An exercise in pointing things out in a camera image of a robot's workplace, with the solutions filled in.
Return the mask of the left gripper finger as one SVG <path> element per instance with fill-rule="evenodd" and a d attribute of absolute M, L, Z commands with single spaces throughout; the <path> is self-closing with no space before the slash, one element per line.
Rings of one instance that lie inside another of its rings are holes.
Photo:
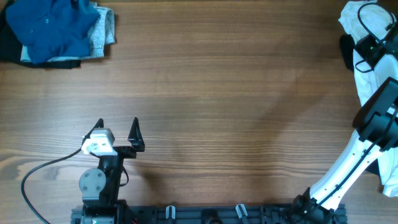
<path fill-rule="evenodd" d="M 134 118 L 127 140 L 131 143 L 131 147 L 138 152 L 145 151 L 145 143 L 139 127 L 139 120 Z"/>
<path fill-rule="evenodd" d="M 86 135 L 83 136 L 83 139 L 84 139 L 84 140 L 89 139 L 91 133 L 92 133 L 96 128 L 103 128 L 103 127 L 104 127 L 104 121 L 103 121 L 102 118 L 100 118 L 100 119 L 96 122 L 96 124 L 93 126 L 93 128 L 92 128 Z"/>

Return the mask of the white t-shirt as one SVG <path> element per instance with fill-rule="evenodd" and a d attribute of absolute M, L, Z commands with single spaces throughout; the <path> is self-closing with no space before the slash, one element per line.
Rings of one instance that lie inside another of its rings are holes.
<path fill-rule="evenodd" d="M 357 42 L 367 36 L 367 32 L 358 20 L 361 16 L 364 24 L 378 37 L 386 35 L 385 26 L 392 21 L 388 12 L 375 5 L 375 1 L 349 1 L 341 11 L 339 23 L 342 25 L 347 35 L 351 35 L 355 45 Z M 353 50 L 353 63 L 360 61 L 355 49 Z M 364 105 L 368 99 L 376 92 L 379 86 L 385 81 L 387 75 L 378 75 L 372 71 L 368 64 L 354 67 L 354 80 L 361 105 Z M 397 148 L 391 148 L 383 153 L 377 159 L 382 193 L 388 197 L 397 197 Z"/>

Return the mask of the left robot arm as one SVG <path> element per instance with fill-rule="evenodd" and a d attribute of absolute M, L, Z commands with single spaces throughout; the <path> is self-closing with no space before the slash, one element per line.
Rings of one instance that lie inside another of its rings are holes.
<path fill-rule="evenodd" d="M 71 222 L 92 223 L 137 223 L 135 214 L 125 200 L 118 199 L 122 174 L 126 174 L 125 159 L 135 159 L 138 152 L 145 151 L 139 120 L 134 118 L 127 140 L 129 146 L 114 146 L 115 137 L 99 119 L 94 128 L 83 137 L 81 150 L 99 159 L 98 166 L 85 171 L 79 180 L 83 207 L 71 216 Z"/>

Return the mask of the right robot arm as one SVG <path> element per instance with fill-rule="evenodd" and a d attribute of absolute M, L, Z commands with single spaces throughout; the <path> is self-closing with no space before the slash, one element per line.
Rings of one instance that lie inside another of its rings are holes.
<path fill-rule="evenodd" d="M 397 118 L 387 112 L 397 106 L 397 80 L 388 77 L 359 110 L 353 121 L 355 140 L 369 142 L 360 149 L 345 149 L 316 185 L 298 195 L 280 211 L 287 223 L 340 223 L 340 201 L 366 168 L 382 153 L 397 146 Z"/>

